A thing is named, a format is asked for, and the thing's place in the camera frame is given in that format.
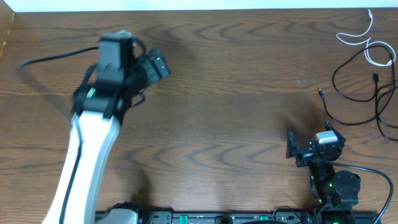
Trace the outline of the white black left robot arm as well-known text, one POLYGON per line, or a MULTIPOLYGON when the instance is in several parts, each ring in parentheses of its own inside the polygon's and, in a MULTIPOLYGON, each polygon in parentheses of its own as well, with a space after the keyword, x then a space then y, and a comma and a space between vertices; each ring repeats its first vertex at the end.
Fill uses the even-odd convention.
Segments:
POLYGON ((106 33, 98 62, 73 93, 67 156, 44 223, 95 223, 104 169, 126 112, 146 99, 146 89, 170 75, 157 47, 147 50, 132 33, 106 33))

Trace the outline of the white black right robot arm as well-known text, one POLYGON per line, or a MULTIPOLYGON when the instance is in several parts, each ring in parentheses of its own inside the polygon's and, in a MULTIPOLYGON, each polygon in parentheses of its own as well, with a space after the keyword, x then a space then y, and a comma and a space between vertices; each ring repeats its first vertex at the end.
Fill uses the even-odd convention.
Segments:
POLYGON ((307 149, 299 149, 294 134, 287 130, 286 158, 294 158, 297 167, 308 167, 310 188, 320 201, 302 217, 303 223, 355 223, 353 207, 358 204, 361 178, 347 170, 336 171, 335 162, 343 152, 346 139, 325 121, 325 130, 316 133, 307 149))

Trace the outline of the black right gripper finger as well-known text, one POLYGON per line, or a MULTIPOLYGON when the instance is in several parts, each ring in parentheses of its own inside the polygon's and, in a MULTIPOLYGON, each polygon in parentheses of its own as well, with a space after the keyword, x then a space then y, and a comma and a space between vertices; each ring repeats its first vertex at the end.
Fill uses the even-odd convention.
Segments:
POLYGON ((298 147, 294 134, 291 130, 287 130, 287 148, 286 148, 286 158, 296 157, 298 154, 298 147))
POLYGON ((324 125, 326 131, 333 131, 338 139, 342 138, 342 135, 331 125, 328 120, 324 121, 324 125))

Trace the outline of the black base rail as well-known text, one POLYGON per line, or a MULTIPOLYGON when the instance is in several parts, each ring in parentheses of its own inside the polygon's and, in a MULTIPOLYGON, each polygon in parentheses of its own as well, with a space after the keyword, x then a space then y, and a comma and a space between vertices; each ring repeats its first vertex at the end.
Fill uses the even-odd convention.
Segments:
POLYGON ((144 209, 133 203, 118 203, 106 211, 97 211, 95 223, 131 224, 219 224, 219 223, 380 223, 374 212, 351 210, 297 210, 281 206, 274 211, 261 212, 178 212, 171 208, 144 209))

